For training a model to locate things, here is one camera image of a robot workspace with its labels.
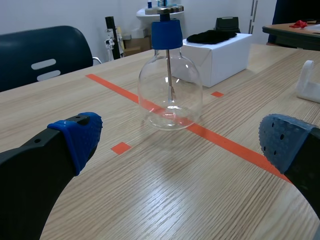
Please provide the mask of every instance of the black chair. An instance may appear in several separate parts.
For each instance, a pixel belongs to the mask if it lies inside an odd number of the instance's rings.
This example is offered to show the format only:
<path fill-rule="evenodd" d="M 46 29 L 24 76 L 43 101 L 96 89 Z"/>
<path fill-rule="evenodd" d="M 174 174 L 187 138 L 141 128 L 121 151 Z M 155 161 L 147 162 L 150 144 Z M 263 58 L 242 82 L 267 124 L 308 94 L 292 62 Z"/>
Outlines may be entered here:
<path fill-rule="evenodd" d="M 240 33 L 239 18 L 237 16 L 218 17 L 214 29 L 223 32 Z"/>
<path fill-rule="evenodd" d="M 91 67 L 93 59 L 101 63 L 92 57 L 85 36 L 71 26 L 0 35 L 0 92 L 35 83 L 50 72 L 55 77 Z"/>

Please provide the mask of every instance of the white box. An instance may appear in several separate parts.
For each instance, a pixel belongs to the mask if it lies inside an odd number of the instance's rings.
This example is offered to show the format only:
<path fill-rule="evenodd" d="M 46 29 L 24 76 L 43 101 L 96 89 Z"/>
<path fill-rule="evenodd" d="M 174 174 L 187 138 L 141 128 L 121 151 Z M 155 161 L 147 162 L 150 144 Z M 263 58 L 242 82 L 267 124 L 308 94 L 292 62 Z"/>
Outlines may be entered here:
<path fill-rule="evenodd" d="M 237 36 L 218 44 L 192 43 L 184 39 L 181 52 L 195 64 L 202 85 L 212 87 L 247 68 L 251 37 L 251 34 L 237 33 Z M 178 69 L 172 75 L 188 80 L 184 71 Z"/>

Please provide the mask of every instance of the light wood tabletop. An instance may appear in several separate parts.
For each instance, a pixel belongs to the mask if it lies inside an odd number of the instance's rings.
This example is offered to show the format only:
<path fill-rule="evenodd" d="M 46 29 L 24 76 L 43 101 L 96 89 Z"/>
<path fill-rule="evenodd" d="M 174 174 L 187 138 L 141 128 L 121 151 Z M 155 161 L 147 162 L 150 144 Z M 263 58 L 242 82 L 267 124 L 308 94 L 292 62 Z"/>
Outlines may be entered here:
<path fill-rule="evenodd" d="M 315 61 L 314 75 L 320 75 L 320 52 L 252 45 L 246 70 L 204 88 L 197 124 L 258 153 L 251 162 L 190 129 L 149 127 L 136 102 L 91 79 L 137 94 L 139 72 L 152 55 L 0 93 L 1 152 L 49 123 L 82 112 L 102 116 L 98 148 L 62 192 L 41 239 L 315 240 L 320 221 L 308 202 L 257 165 L 266 161 L 258 138 L 264 116 L 280 113 L 320 125 L 320 104 L 294 93 L 306 60 Z M 117 154 L 112 148 L 119 143 L 131 148 Z"/>

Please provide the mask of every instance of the glass flask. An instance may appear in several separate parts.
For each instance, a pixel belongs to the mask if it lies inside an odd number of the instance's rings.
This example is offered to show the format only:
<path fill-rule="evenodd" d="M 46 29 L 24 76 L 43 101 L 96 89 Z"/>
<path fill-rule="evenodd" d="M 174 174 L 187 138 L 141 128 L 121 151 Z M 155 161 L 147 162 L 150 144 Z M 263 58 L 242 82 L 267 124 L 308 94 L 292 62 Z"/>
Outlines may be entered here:
<path fill-rule="evenodd" d="M 199 72 L 180 48 L 155 50 L 140 72 L 140 111 L 157 129 L 179 130 L 193 124 L 201 115 L 202 97 Z"/>

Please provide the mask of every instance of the blue object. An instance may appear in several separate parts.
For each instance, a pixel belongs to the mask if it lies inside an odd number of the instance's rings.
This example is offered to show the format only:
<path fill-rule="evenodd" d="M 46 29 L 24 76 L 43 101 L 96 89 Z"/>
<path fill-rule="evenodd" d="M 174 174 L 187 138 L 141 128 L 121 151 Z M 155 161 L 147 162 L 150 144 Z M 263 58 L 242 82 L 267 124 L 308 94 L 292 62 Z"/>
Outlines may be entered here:
<path fill-rule="evenodd" d="M 91 67 L 93 58 L 84 35 L 71 26 L 55 26 L 0 35 L 0 92 L 37 82 L 52 71 L 60 74 Z M 31 65 L 54 59 L 40 69 Z"/>
<path fill-rule="evenodd" d="M 152 48 L 155 50 L 177 49 L 183 45 L 182 31 L 178 19 L 154 21 L 151 31 Z"/>
<path fill-rule="evenodd" d="M 103 123 L 101 117 L 94 112 L 83 112 L 78 115 L 90 116 L 89 122 L 81 125 L 75 121 L 59 120 L 47 126 L 49 129 L 56 129 L 63 133 L 76 176 L 86 166 L 91 152 L 97 147 Z"/>
<path fill-rule="evenodd" d="M 285 173 L 315 127 L 281 114 L 264 117 L 259 127 L 259 140 L 264 156 L 281 174 Z"/>

